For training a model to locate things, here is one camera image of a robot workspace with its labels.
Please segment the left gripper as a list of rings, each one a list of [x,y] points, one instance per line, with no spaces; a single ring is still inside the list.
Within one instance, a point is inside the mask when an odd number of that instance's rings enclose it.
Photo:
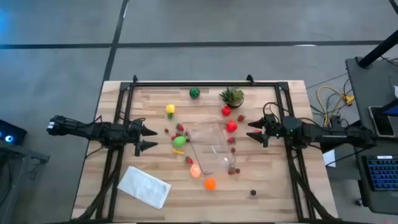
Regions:
[[[142,136],[155,136],[158,135],[157,132],[148,129],[144,124],[144,119],[135,119],[130,121],[127,126],[127,140],[129,144],[135,145],[134,155],[136,157],[140,156],[141,151],[145,151],[151,147],[158,145],[157,142],[141,141],[141,150],[139,149],[139,143]]]

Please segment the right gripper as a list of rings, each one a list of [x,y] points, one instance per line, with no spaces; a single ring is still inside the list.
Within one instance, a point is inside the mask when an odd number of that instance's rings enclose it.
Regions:
[[[246,133],[247,136],[261,143],[263,147],[269,146],[269,138],[276,137],[279,139],[281,137],[280,131],[281,126],[279,119],[274,114],[265,114],[263,118],[257,121],[248,123],[248,126],[262,129],[264,127],[264,133]]]

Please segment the clear plastic container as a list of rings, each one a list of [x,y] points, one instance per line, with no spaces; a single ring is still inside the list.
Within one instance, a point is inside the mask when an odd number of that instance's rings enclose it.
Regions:
[[[236,157],[227,143],[224,123],[208,119],[187,128],[187,136],[201,171],[205,175],[228,170],[235,165]]]

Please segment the green pineapple top toy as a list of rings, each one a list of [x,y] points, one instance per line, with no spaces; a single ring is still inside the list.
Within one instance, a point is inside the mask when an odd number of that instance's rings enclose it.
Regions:
[[[232,109],[239,108],[244,101],[244,93],[238,88],[227,87],[225,91],[220,93],[222,101]]]

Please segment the white folded cloth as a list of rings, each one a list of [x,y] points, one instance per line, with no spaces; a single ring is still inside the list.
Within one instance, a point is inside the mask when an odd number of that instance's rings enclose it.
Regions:
[[[118,189],[158,210],[163,208],[171,185],[129,166],[118,184]]]

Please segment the white paper sheet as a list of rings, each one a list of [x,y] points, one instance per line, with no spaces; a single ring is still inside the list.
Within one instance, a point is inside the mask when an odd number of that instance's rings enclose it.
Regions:
[[[323,161],[327,167],[336,167],[335,150],[333,149],[323,153]]]

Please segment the grey desk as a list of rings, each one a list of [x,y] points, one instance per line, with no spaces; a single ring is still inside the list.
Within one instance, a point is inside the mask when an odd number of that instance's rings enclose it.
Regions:
[[[361,68],[355,59],[345,61],[351,87],[359,114],[359,122],[375,131],[370,106],[385,106],[396,99],[394,86],[398,86],[398,67],[385,60],[373,62],[369,68]],[[366,156],[398,156],[398,117],[390,118],[393,138],[379,138],[377,146],[355,155],[359,170],[358,181],[361,198],[365,207],[373,213],[398,215],[398,191],[373,191],[366,175]]]

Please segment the black tablet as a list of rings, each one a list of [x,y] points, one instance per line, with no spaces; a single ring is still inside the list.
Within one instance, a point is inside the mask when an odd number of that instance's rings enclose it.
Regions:
[[[376,134],[383,138],[395,138],[396,135],[389,116],[384,114],[383,109],[380,106],[370,106],[368,110]]]

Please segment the grey side table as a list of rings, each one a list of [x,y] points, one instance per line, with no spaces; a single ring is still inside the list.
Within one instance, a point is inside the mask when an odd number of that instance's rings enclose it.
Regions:
[[[45,164],[48,163],[50,156],[14,145],[3,144],[0,146],[0,164],[4,164],[5,169],[8,170],[3,172],[0,168],[0,175],[8,175],[6,178],[7,189],[3,198],[0,198],[0,224],[11,224],[19,193],[29,176],[29,165],[32,159],[38,160],[40,164]]]

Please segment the blue backlit keyboard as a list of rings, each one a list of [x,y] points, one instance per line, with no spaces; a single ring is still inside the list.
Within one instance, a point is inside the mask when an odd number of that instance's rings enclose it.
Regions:
[[[363,162],[373,191],[398,191],[398,155],[363,156]]]

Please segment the black computer blue light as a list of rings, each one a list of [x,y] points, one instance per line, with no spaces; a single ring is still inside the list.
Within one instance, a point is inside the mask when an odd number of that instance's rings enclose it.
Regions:
[[[9,144],[22,145],[27,131],[0,119],[0,140]]]

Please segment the black pole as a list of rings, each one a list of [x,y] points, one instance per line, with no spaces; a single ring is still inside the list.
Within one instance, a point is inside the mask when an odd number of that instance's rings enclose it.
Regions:
[[[398,44],[398,30],[391,34],[386,40],[381,42],[376,48],[361,59],[357,59],[357,64],[361,68],[368,68],[378,58],[381,58],[386,52]]]

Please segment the black aluminium table frame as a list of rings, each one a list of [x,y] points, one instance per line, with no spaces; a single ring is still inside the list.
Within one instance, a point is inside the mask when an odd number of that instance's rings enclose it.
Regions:
[[[204,121],[207,118],[219,118],[221,99],[219,92],[226,89],[224,84],[241,85],[245,92],[244,103],[240,110],[249,121],[262,116],[262,107],[268,101],[277,101],[277,84],[289,87],[295,115],[312,119],[307,91],[303,80],[296,81],[137,81],[131,95],[130,119],[145,117],[145,126],[158,132],[156,136],[145,137],[146,141],[158,142],[134,156],[134,145],[125,147],[121,159],[120,178],[129,166],[167,182],[170,193],[160,210],[122,192],[116,187],[113,218],[107,222],[121,223],[263,223],[296,222],[299,220],[295,207],[291,178],[287,163],[286,149],[282,139],[273,139],[270,146],[262,146],[246,136],[251,127],[239,124],[237,130],[236,165],[240,174],[228,175],[226,171],[211,174],[216,179],[216,190],[205,190],[204,176],[193,178],[188,171],[183,155],[172,152],[170,132],[175,125],[165,115],[167,104],[176,107],[177,123],[184,129],[189,124]],[[197,86],[201,89],[199,100],[189,97],[188,89]],[[321,205],[334,217],[338,217],[330,180],[324,165],[321,150],[308,147],[303,150],[305,171],[311,191]],[[78,191],[71,219],[84,213],[100,191],[108,153],[102,149],[84,161]]]

